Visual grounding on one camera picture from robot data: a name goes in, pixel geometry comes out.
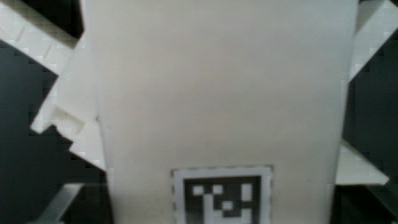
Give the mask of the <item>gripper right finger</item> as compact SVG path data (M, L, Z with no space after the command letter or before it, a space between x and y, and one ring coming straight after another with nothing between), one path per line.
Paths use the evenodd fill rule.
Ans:
M330 224L394 224L392 212L362 185L333 189Z

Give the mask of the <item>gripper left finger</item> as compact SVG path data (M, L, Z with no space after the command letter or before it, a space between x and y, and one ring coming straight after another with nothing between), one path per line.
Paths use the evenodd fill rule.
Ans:
M113 224L106 185L67 183L33 224Z

